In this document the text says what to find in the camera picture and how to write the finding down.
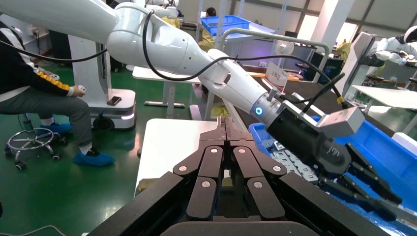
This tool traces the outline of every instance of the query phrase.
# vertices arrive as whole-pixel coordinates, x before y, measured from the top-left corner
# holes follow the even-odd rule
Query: gray pants
[[[69,117],[74,136],[79,146],[91,143],[91,117],[88,104],[75,97],[49,94],[34,88],[6,101],[0,102],[0,111],[7,113],[37,113],[41,119],[52,114]]]

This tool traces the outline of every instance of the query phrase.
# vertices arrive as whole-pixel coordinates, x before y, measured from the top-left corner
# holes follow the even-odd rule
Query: wall socket
[[[33,36],[33,34],[38,32],[38,28],[34,27],[33,25],[28,25],[27,33],[29,36]]]
[[[259,66],[265,68],[267,66],[267,63],[264,61],[260,61]]]

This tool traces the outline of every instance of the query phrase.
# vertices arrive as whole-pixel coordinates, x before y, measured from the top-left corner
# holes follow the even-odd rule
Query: electrical outlet
[[[34,27],[33,25],[28,25],[27,33],[29,36],[33,36],[34,34],[39,34],[39,30],[37,27]]]

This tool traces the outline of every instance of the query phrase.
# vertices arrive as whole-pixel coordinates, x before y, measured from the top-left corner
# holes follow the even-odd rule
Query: person
[[[0,21],[0,40],[25,49],[13,28]],[[41,127],[59,134],[73,131],[80,150],[72,159],[77,164],[106,166],[114,159],[99,153],[91,144],[91,117],[84,93],[49,77],[52,73],[35,67],[29,56],[0,44],[0,112],[37,113]],[[52,114],[69,117],[70,124],[57,124]]]
[[[206,10],[206,17],[216,15],[216,9],[214,9],[214,7],[210,7]],[[210,49],[215,47],[216,43],[211,33],[208,32],[204,26],[199,25],[199,27],[202,40],[198,42],[198,46],[200,46],[203,51],[208,52]]]
[[[352,38],[352,42],[354,42],[356,40],[356,38],[359,36],[359,33],[355,34],[354,37]],[[351,52],[351,46],[352,43],[351,42],[346,42],[346,39],[343,40],[343,43],[341,43],[339,46],[337,46],[336,51],[339,52],[341,54],[341,57],[343,59],[343,66],[345,65],[348,56]],[[372,74],[371,76],[375,76],[377,77],[380,72],[385,68],[385,63],[383,66],[378,67]]]
[[[181,12],[179,10],[177,11],[178,11],[178,17],[176,17],[175,19],[169,19],[168,17],[164,16],[162,17],[162,20],[164,20],[166,23],[170,24],[171,26],[179,29],[179,15],[181,15]]]

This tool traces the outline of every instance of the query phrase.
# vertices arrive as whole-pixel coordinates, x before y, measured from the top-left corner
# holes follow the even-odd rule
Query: black jacket
[[[0,21],[0,40],[24,49],[20,36]],[[35,89],[66,96],[69,86],[42,75],[30,57],[0,43],[0,96],[3,93],[31,86]]]

